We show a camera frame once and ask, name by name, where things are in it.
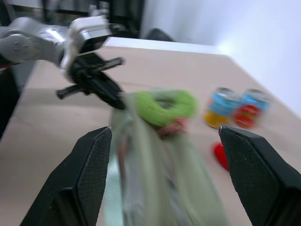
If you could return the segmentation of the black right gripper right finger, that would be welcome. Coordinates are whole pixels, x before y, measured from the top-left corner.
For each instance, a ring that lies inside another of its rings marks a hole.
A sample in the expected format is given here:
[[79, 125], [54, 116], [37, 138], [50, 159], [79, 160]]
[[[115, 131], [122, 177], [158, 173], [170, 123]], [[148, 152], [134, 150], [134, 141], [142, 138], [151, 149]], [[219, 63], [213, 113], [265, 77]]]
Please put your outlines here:
[[301, 175], [259, 135], [221, 126], [233, 186], [254, 226], [301, 224]]

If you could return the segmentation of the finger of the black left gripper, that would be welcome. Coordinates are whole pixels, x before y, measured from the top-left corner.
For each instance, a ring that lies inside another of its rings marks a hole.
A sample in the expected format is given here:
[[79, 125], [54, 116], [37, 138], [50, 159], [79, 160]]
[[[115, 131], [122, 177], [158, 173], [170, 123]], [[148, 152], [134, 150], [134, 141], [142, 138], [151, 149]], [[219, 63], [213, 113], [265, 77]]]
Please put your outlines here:
[[108, 104], [122, 104], [120, 93], [123, 90], [105, 73], [99, 73], [93, 77], [94, 93]]
[[122, 89], [112, 80], [89, 80], [90, 90], [101, 100], [115, 109], [123, 110], [125, 105], [121, 100]]

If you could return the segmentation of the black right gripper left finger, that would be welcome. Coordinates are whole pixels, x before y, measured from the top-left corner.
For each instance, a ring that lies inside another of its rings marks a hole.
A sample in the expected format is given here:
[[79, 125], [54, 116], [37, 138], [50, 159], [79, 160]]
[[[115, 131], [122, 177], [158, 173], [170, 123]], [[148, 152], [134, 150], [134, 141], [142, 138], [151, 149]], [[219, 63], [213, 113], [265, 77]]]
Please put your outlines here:
[[23, 226], [94, 226], [97, 223], [111, 149], [110, 127], [77, 140], [51, 172], [25, 215]]

